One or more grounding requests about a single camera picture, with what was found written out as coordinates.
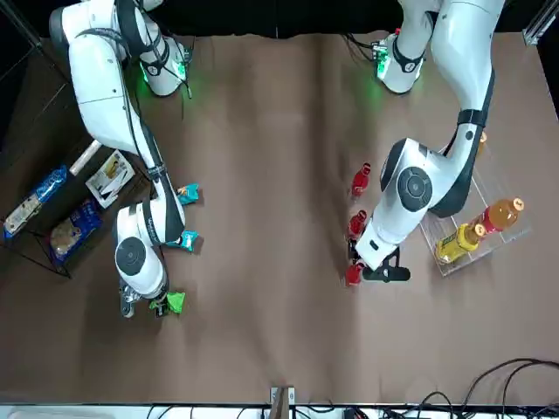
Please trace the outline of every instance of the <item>orange cap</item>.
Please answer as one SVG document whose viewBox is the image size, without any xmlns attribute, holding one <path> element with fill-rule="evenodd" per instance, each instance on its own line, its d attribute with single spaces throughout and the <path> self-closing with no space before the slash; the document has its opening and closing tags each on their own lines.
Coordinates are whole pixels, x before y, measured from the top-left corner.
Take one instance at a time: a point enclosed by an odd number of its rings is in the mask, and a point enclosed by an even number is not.
<svg viewBox="0 0 559 419">
<path fill-rule="evenodd" d="M 515 210 L 522 211 L 524 210 L 524 201 L 522 201 L 520 198 L 515 198 L 513 200 L 513 206 Z"/>
</svg>

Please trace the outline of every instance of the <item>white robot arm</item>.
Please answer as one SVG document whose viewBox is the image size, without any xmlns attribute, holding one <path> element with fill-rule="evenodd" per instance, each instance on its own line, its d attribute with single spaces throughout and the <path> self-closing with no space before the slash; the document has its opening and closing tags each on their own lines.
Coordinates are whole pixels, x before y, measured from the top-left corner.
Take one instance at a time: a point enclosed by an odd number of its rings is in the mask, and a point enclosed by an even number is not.
<svg viewBox="0 0 559 419">
<path fill-rule="evenodd" d="M 67 51 L 88 133 L 107 147 L 139 155 L 155 186 L 156 198 L 121 209 L 114 223 L 121 311 L 131 317 L 140 298 L 164 301 L 167 275 L 152 246 L 181 236 L 184 212 L 154 135 L 132 108 L 121 60 L 140 56 L 151 89 L 167 95 L 184 81 L 184 73 L 176 70 L 184 65 L 183 46 L 163 37 L 134 0 L 89 0 L 57 9 L 51 15 L 50 31 L 54 44 Z"/>
<path fill-rule="evenodd" d="M 431 52 L 459 99 L 454 135 L 444 153 L 406 138 L 392 147 L 381 172 L 382 196 L 355 250 L 369 266 L 364 279 L 391 278 L 386 264 L 427 210 L 439 217 L 460 211 L 493 93 L 491 40 L 504 0 L 399 0 L 404 23 L 386 41 L 388 59 L 377 77 L 394 93 L 409 91 L 424 50 Z M 433 29 L 428 11 L 438 11 Z"/>
</svg>

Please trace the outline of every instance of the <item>black cable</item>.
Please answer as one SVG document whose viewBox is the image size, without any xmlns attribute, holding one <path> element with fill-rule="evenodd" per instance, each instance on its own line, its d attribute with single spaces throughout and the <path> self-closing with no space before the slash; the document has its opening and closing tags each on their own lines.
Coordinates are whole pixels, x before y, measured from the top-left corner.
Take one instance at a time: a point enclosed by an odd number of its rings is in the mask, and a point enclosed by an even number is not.
<svg viewBox="0 0 559 419">
<path fill-rule="evenodd" d="M 475 390 L 477 385 L 480 383 L 480 381 L 483 380 L 485 377 L 487 377 L 491 373 L 494 373 L 498 369 L 506 367 L 507 365 L 515 364 L 516 362 L 533 362 L 533 361 L 538 361 L 538 360 L 535 359 L 535 358 L 514 358 L 512 360 L 502 362 L 501 364 L 499 364 L 499 365 L 497 365 L 493 368 L 488 369 L 485 373 L 483 373 L 482 375 L 480 375 L 478 378 L 475 379 L 472 386 L 468 390 L 466 398 L 462 402 L 462 412 L 464 412 L 464 409 L 466 408 L 466 405 L 470 402 L 470 398 L 472 397 L 473 391 Z"/>
<path fill-rule="evenodd" d="M 355 45 L 357 46 L 361 46 L 362 48 L 367 48 L 368 50 L 372 50 L 373 49 L 373 45 L 371 44 L 365 44 L 361 41 L 358 41 L 353 33 L 346 33 L 345 34 L 346 37 L 348 37 L 348 39 L 353 42 Z"/>
<path fill-rule="evenodd" d="M 552 367 L 555 369 L 559 369 L 559 363 L 557 362 L 553 362 L 553 361 L 541 361 L 541 360 L 534 360 L 532 362 L 526 363 L 524 365 L 520 365 L 518 368 L 516 368 L 507 378 L 507 381 L 505 383 L 505 387 L 503 388 L 503 397 L 502 397 L 502 418 L 504 419 L 505 417 L 505 411 L 507 408 L 507 391 L 508 391 L 508 386 L 510 385 L 511 381 L 513 380 L 513 377 L 520 373 L 520 371 L 522 371 L 522 369 L 524 368 L 528 368 L 528 367 L 533 367 L 535 365 L 543 365 L 545 367 Z"/>
<path fill-rule="evenodd" d="M 313 408 L 312 406 L 305 406 L 305 407 L 309 410 L 312 410 L 314 413 L 329 413 L 329 412 L 333 412 L 335 410 L 334 406 L 331 406 L 329 408 L 325 408 L 324 410 Z"/>
<path fill-rule="evenodd" d="M 239 417 L 241 417 L 241 415 L 243 414 L 243 412 L 246 410 L 246 408 L 242 408 L 240 412 L 238 412 L 237 415 L 237 419 L 239 419 Z"/>
<path fill-rule="evenodd" d="M 553 411 L 553 413 L 555 413 L 555 416 L 559 416 L 559 412 L 555 408 L 559 408 L 559 403 L 549 404 L 545 408 L 540 409 L 537 412 L 535 412 L 533 415 L 527 415 L 526 417 L 527 417 L 527 419 L 534 419 L 535 417 L 539 418 L 542 413 L 545 413 L 548 410 Z"/>
<path fill-rule="evenodd" d="M 146 415 L 146 419 L 149 419 L 149 415 L 151 415 L 151 412 L 153 412 L 153 411 L 154 411 L 154 409 L 155 409 L 155 405 L 154 405 L 154 406 L 152 406 L 151 408 L 149 408 L 149 410 L 148 410 L 148 414 Z"/>
<path fill-rule="evenodd" d="M 163 411 L 163 413 L 161 413 L 161 414 L 157 417 L 157 419 L 162 419 L 162 417 L 164 417 L 165 414 L 166 414 L 167 412 L 169 412 L 169 411 L 170 411 L 172 408 L 174 408 L 174 407 L 175 407 L 175 406 L 169 406 L 168 408 L 166 408 L 166 409 Z"/>
<path fill-rule="evenodd" d="M 450 399 L 446 396 L 446 394 L 443 393 L 442 391 L 431 392 L 421 401 L 421 403 L 419 403 L 419 405 L 418 405 L 418 419 L 421 416 L 421 411 L 423 410 L 423 407 L 424 406 L 429 406 L 429 404 L 427 404 L 427 401 L 435 395 L 440 395 L 441 397 L 443 397 L 445 399 L 446 403 L 448 404 L 448 406 L 450 408 L 450 411 L 449 411 L 450 416 L 449 417 L 450 417 L 450 419 L 453 419 L 454 413 L 452 411 L 452 403 L 451 403 Z"/>
<path fill-rule="evenodd" d="M 302 415 L 305 416 L 307 419 L 312 419 L 311 416 L 307 415 L 305 412 L 301 412 L 300 410 L 298 410 L 297 408 L 295 408 L 294 411 L 295 415 L 293 415 L 295 418 L 297 417 L 297 415 Z"/>
<path fill-rule="evenodd" d="M 351 41 L 351 39 L 345 35 L 342 35 L 342 38 L 346 40 L 346 45 L 348 46 L 348 48 L 351 50 L 350 46 L 349 46 L 349 42 Z M 365 51 L 362 49 L 362 47 L 360 47 L 359 45 L 354 44 L 355 47 L 357 48 L 357 50 L 359 51 L 359 53 L 363 56 L 363 58 L 365 58 L 366 61 L 369 61 L 370 63 L 373 63 L 375 60 L 372 57 L 369 57 Z"/>
</svg>

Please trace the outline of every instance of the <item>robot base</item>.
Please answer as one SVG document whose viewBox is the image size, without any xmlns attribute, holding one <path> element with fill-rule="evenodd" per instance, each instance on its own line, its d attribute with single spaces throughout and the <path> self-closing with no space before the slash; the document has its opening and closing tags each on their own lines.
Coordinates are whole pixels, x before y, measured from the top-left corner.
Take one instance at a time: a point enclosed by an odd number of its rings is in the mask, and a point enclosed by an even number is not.
<svg viewBox="0 0 559 419">
<path fill-rule="evenodd" d="M 163 40 L 169 46 L 169 57 L 161 69 L 141 61 L 141 69 L 149 89 L 160 97 L 170 96 L 186 81 L 187 65 L 190 62 L 190 51 L 182 44 L 173 38 L 163 37 Z"/>
<path fill-rule="evenodd" d="M 376 56 L 376 76 L 388 90 L 396 94 L 403 94 L 409 92 L 419 78 L 424 58 L 412 72 L 403 72 L 402 67 L 394 58 L 394 42 L 396 39 L 397 35 L 392 33 L 386 39 L 373 44 L 374 49 L 381 48 L 386 51 L 384 54 Z"/>
</svg>

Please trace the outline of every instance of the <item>bottle cap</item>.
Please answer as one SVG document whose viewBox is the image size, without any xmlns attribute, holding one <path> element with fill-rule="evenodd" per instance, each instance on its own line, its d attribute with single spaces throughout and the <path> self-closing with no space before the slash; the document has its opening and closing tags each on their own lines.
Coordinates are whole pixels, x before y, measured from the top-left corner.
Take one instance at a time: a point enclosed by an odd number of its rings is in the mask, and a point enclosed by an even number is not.
<svg viewBox="0 0 559 419">
<path fill-rule="evenodd" d="M 524 210 L 524 201 L 522 201 L 520 198 L 515 198 L 513 200 L 513 206 L 515 210 L 522 211 Z"/>
<path fill-rule="evenodd" d="M 484 237 L 486 235 L 486 228 L 481 224 L 475 224 L 473 231 L 475 231 L 475 234 L 479 237 Z"/>
</svg>

